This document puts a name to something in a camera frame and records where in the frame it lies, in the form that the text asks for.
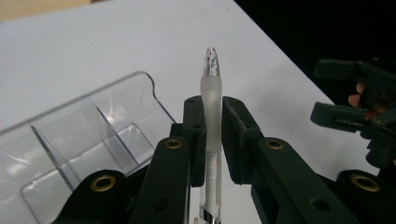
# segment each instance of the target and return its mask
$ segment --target pen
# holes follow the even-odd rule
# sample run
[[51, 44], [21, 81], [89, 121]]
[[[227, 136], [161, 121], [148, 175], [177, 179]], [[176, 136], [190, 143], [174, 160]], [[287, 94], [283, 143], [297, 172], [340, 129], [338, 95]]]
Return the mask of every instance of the pen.
[[215, 48], [208, 48], [201, 77], [206, 122], [205, 183], [201, 187], [200, 218], [220, 223], [221, 201], [221, 77]]

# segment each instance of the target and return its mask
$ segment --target transparent pen barrel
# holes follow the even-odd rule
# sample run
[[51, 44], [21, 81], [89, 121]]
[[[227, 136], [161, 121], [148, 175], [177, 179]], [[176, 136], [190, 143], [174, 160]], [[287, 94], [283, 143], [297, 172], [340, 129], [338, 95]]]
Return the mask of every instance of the transparent pen barrel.
[[220, 221], [221, 151], [206, 152], [205, 183], [200, 189], [200, 194], [200, 217], [207, 220], [207, 216], [210, 214], [216, 221]]

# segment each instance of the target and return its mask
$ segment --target clear pen tip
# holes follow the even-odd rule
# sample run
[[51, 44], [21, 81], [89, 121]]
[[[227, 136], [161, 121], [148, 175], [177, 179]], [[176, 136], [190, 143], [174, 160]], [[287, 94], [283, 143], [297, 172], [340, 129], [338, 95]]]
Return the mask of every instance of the clear pen tip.
[[203, 76], [220, 76], [218, 55], [213, 47], [207, 48]]

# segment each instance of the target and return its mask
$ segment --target brass screw hole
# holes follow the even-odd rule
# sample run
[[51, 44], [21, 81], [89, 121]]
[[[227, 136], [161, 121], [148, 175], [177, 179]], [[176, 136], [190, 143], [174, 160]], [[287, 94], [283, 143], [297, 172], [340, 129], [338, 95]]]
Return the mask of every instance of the brass screw hole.
[[350, 180], [357, 187], [370, 192], [378, 192], [381, 190], [379, 185], [372, 178], [365, 175], [352, 175]]
[[375, 123], [381, 123], [381, 122], [382, 122], [381, 119], [379, 119], [379, 118], [374, 118], [373, 121], [374, 121]]
[[272, 149], [281, 149], [283, 148], [283, 144], [275, 141], [275, 140], [267, 140], [265, 142], [265, 145], [267, 145], [268, 147], [272, 148]]
[[176, 139], [166, 141], [165, 146], [170, 149], [177, 149], [183, 146], [183, 143]]
[[116, 178], [112, 175], [101, 175], [96, 177], [91, 183], [91, 190], [104, 192], [114, 187]]

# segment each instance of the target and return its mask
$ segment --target white table surface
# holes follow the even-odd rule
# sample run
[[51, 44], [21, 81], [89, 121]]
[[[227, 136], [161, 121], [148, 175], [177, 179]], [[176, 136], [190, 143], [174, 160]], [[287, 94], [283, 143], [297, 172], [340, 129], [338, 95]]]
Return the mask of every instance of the white table surface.
[[[231, 0], [118, 0], [0, 24], [0, 131], [136, 70], [153, 76], [181, 122], [207, 47], [217, 50], [223, 95], [242, 100], [265, 136], [288, 141], [331, 179], [377, 172], [358, 134], [309, 120], [316, 101], [331, 101]], [[260, 223], [250, 187], [234, 185], [225, 162], [223, 175], [222, 223]], [[197, 212], [194, 189], [191, 218]]]

